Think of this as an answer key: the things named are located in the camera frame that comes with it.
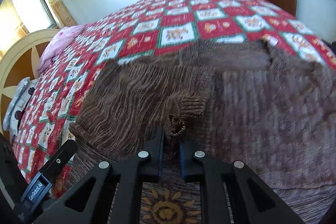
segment window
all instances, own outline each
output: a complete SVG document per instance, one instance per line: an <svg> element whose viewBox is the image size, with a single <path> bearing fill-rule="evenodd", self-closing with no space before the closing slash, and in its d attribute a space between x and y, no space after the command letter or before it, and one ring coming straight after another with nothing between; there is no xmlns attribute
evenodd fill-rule
<svg viewBox="0 0 336 224"><path fill-rule="evenodd" d="M57 26L45 0L13 0L13 4L29 32Z"/></svg>

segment brown garment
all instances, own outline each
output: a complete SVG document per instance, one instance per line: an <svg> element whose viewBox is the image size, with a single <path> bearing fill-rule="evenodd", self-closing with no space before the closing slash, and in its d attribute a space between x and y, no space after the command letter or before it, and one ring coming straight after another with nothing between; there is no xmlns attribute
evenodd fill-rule
<svg viewBox="0 0 336 224"><path fill-rule="evenodd" d="M198 41L179 52L123 66L108 62L69 127L80 146L70 184L101 159L119 161L136 153L153 137L152 130L164 124L169 155L176 153L179 140L190 138L218 159L243 160L291 200L306 222L314 223L336 193L335 79L331 69L261 41ZM174 158L168 157L165 165L163 185L181 192L180 198L192 197L199 208L197 185L176 183ZM150 187L144 185L145 198ZM156 188L164 191L162 184ZM315 215L311 207L310 213L301 210L307 200L314 202L299 202L301 190L307 197L323 193ZM200 217L194 214L192 219Z"/></svg>

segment sun embroidery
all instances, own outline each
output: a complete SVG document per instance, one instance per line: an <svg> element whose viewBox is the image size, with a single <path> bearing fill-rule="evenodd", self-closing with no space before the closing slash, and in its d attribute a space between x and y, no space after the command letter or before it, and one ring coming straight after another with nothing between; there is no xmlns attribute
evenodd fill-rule
<svg viewBox="0 0 336 224"><path fill-rule="evenodd" d="M194 204L194 200L182 203L179 198L181 192L170 195L168 189L165 190L164 196L158 194L157 190L152 190L153 200L142 198L148 206L142 206L141 210L148 212L143 216L143 220L152 219L159 224L180 224L180 223L197 223L197 219L188 218L195 216L201 211L188 211L187 207Z"/></svg>

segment triangular cutout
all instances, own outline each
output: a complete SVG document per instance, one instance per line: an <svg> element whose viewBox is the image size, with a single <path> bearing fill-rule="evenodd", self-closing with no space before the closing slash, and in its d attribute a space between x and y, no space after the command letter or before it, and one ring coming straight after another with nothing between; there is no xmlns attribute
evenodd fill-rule
<svg viewBox="0 0 336 224"><path fill-rule="evenodd" d="M77 189L77 191L64 203L64 205L79 213L83 212L95 183L96 179L90 178Z"/></svg>
<svg viewBox="0 0 336 224"><path fill-rule="evenodd" d="M252 179L247 180L254 203L258 212L262 213L275 207L275 202L265 193L265 191Z"/></svg>

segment window pane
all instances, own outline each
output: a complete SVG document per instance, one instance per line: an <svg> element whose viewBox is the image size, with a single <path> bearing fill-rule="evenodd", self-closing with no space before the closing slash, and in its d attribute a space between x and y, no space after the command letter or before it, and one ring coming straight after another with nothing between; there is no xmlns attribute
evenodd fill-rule
<svg viewBox="0 0 336 224"><path fill-rule="evenodd" d="M52 24L40 0L13 0L13 4L29 32L46 29Z"/></svg>

